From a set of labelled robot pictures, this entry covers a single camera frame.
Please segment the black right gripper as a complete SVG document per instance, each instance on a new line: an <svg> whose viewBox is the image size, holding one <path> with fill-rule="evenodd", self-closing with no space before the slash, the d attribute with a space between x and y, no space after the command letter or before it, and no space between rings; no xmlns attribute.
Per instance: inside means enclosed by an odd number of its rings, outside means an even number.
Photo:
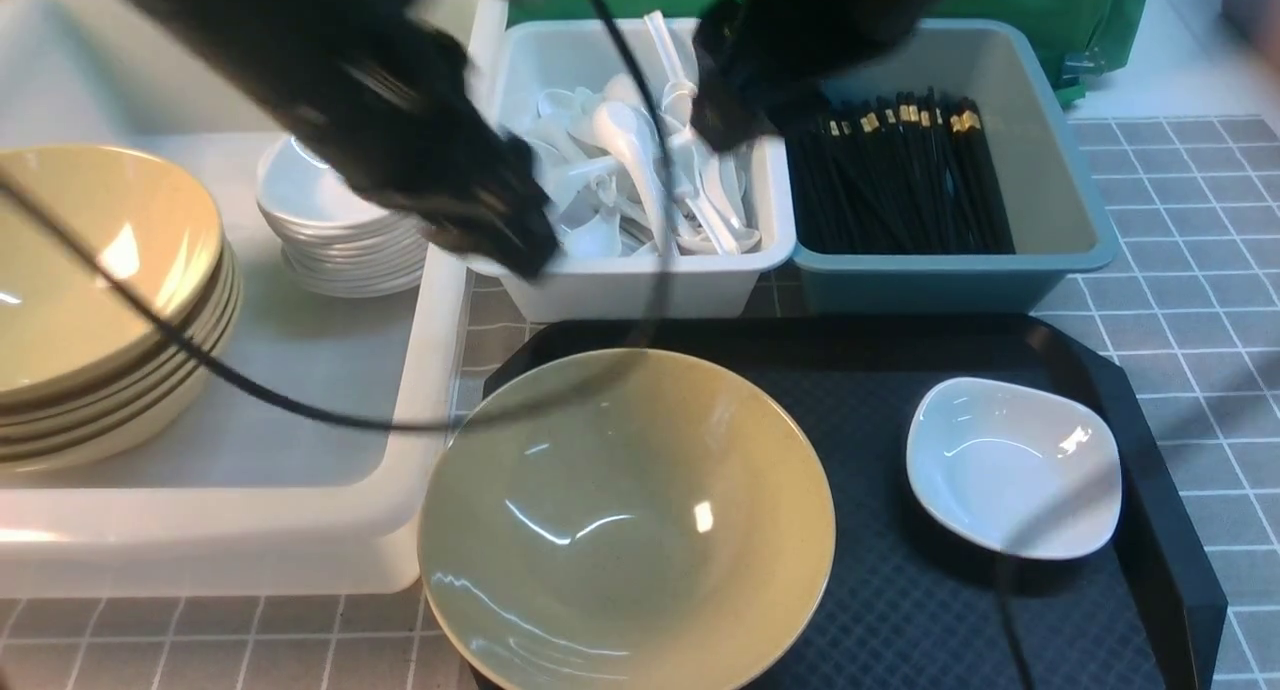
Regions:
<svg viewBox="0 0 1280 690"><path fill-rule="evenodd" d="M698 92L690 125L716 154L786 137L829 110L818 84L772 78L756 49L737 38L745 8L741 0L713 0L698 15L692 38Z"/></svg>

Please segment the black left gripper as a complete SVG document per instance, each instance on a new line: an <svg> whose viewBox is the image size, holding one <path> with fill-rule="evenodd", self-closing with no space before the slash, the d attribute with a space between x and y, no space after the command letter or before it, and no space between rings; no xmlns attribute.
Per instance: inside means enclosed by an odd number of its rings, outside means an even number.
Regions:
<svg viewBox="0 0 1280 690"><path fill-rule="evenodd" d="M381 206L417 215L440 248L498 262L525 280L539 279L557 256L550 198L525 140L466 122L443 146L407 148L393 169Z"/></svg>

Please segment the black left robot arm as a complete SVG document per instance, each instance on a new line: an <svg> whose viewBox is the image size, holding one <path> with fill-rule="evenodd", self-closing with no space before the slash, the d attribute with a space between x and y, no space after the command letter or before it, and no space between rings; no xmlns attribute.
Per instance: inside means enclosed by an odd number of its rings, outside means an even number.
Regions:
<svg viewBox="0 0 1280 690"><path fill-rule="evenodd" d="M355 195L535 279L558 251L532 152L468 93L470 58L408 0L127 0Z"/></svg>

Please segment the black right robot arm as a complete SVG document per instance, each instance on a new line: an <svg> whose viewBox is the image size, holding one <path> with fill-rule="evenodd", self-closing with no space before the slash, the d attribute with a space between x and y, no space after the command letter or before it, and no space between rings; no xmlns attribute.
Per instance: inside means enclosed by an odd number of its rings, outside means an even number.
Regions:
<svg viewBox="0 0 1280 690"><path fill-rule="evenodd" d="M713 0L692 47L690 124L717 154L823 115L823 81L884 58L941 0Z"/></svg>

